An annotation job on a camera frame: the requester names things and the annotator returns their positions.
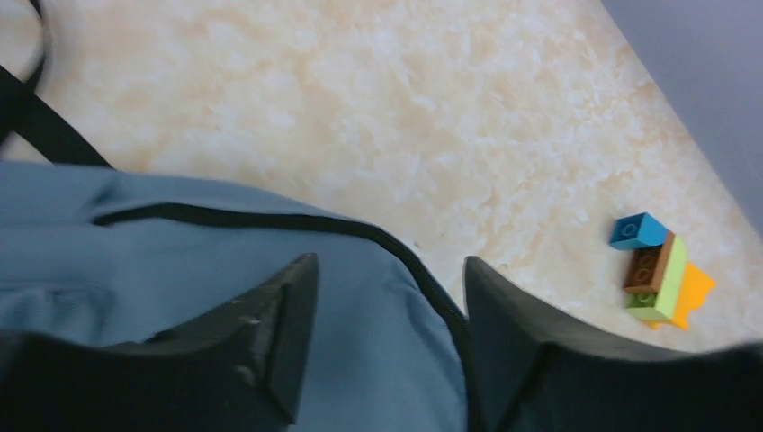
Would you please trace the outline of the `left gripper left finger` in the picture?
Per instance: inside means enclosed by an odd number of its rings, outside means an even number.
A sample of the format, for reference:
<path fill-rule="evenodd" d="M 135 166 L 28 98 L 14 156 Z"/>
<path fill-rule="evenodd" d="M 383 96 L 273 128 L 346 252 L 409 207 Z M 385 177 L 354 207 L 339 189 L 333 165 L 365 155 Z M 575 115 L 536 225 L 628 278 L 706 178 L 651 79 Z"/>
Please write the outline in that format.
<path fill-rule="evenodd" d="M 284 431 L 298 417 L 319 261 L 304 254 L 142 343 L 1 334 L 4 431 Z"/>

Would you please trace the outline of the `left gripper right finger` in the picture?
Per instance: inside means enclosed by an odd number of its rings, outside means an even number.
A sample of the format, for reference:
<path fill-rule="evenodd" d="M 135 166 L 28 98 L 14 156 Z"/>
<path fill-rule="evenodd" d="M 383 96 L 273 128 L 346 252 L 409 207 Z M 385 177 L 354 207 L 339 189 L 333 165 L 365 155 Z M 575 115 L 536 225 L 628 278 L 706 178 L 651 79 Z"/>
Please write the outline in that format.
<path fill-rule="evenodd" d="M 691 354 L 617 336 L 464 263 L 490 431 L 759 431 L 762 346 Z"/>

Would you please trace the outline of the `blue grey backpack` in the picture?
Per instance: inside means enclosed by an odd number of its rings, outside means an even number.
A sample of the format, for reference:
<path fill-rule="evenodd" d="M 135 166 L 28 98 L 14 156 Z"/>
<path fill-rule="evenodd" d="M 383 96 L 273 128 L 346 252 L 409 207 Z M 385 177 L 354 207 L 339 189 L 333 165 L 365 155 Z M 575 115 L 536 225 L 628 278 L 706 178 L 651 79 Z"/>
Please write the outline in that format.
<path fill-rule="evenodd" d="M 142 343 L 256 288 L 304 254 L 318 298 L 296 422 L 284 431 L 480 431 L 462 312 L 376 226 L 231 183 L 114 169 L 1 73 L 1 135 L 43 165 L 1 164 L 1 334 Z"/>

